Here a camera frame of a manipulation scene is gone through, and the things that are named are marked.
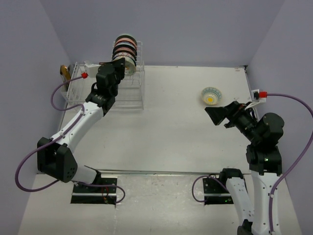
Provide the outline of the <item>white bowl orange flower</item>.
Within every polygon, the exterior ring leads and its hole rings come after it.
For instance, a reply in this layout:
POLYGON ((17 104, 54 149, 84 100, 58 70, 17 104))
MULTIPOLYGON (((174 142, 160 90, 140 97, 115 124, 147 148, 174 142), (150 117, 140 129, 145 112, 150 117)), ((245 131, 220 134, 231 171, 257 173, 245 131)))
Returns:
POLYGON ((125 57, 125 75, 132 76, 136 73, 136 65, 130 57, 125 57))

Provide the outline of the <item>yellow blue patterned bowl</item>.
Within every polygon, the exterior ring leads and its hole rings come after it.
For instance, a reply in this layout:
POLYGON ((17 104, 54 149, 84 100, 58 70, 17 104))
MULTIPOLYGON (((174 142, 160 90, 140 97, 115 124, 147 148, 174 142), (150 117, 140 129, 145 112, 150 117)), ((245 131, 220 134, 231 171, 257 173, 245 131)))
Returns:
POLYGON ((222 93, 217 88, 206 87, 201 92, 201 99, 207 105, 217 105, 222 100, 222 93))

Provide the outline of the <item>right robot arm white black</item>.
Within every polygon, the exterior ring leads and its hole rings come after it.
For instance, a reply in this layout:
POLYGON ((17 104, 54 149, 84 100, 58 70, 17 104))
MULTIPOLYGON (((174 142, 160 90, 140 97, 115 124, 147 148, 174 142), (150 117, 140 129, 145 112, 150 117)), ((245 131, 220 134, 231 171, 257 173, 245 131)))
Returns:
POLYGON ((251 201, 245 179, 239 169, 224 168, 218 178, 219 189, 229 192, 234 203, 239 235, 280 235, 278 216, 278 183, 282 176, 282 157, 278 141, 283 135, 284 121, 275 113, 260 120, 253 114, 251 103, 233 101, 224 107, 206 107, 215 125, 225 119, 225 128, 236 127, 250 142, 246 160, 251 171, 254 200, 251 201))

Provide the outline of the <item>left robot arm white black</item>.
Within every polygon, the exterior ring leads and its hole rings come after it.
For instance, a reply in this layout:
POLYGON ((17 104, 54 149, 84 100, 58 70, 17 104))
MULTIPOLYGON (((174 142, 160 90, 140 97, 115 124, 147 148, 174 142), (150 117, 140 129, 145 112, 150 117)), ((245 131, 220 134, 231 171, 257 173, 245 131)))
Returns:
POLYGON ((82 183, 90 192, 99 191, 102 186, 99 171, 79 165, 73 154, 89 129, 114 105, 118 86, 125 76, 125 65, 125 58, 100 65, 96 81, 85 102, 79 105, 79 112, 51 138, 38 141, 37 168, 41 173, 64 183, 82 183))

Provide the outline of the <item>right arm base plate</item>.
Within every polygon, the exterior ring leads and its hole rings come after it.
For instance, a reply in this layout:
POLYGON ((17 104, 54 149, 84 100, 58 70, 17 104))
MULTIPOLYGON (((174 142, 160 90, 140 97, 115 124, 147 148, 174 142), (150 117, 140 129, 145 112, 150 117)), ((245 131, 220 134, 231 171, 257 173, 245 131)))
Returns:
POLYGON ((233 204, 231 195, 215 180, 203 178, 203 192, 205 205, 233 204))

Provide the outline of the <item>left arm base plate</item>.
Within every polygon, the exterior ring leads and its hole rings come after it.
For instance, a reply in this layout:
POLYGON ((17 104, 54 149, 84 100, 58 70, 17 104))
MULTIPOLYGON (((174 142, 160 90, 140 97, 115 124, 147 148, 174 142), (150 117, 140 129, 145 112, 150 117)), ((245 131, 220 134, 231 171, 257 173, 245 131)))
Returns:
POLYGON ((74 185, 72 204, 106 204, 115 205, 117 200, 116 187, 88 187, 74 185))

